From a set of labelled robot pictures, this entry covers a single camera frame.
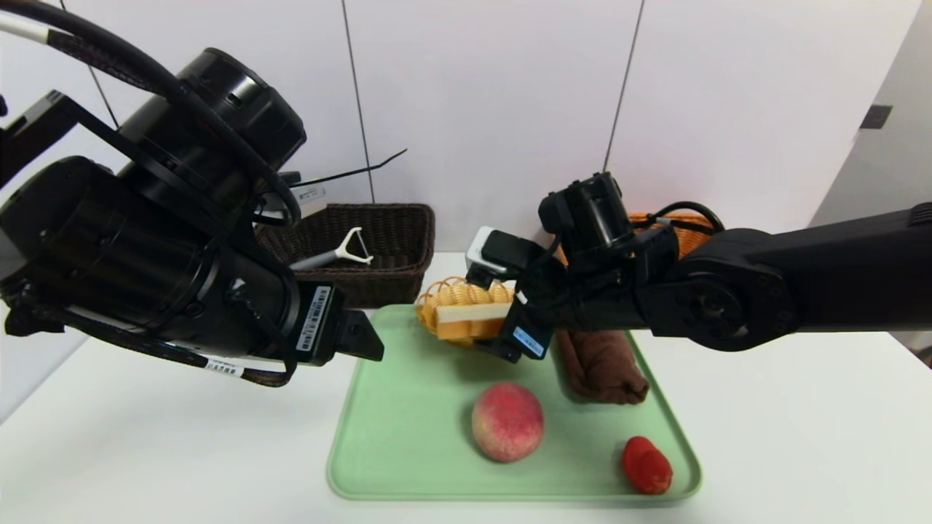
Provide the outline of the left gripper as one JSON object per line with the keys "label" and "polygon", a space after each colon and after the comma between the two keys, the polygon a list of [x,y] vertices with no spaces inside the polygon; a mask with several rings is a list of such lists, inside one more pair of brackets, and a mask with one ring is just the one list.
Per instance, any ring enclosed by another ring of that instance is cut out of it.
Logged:
{"label": "left gripper", "polygon": [[255,259],[233,252],[218,278],[224,288],[213,353],[312,366],[336,352],[381,362],[385,346],[366,313],[344,311],[335,283],[305,276],[319,260],[286,264],[268,253]]}

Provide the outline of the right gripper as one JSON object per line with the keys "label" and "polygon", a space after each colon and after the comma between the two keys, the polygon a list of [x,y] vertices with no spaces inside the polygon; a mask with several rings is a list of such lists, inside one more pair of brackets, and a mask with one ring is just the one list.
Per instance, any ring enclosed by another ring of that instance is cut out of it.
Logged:
{"label": "right gripper", "polygon": [[477,339],[475,348],[507,362],[520,358],[546,358],[555,332],[555,324],[532,306],[514,298],[500,328],[500,338]]}

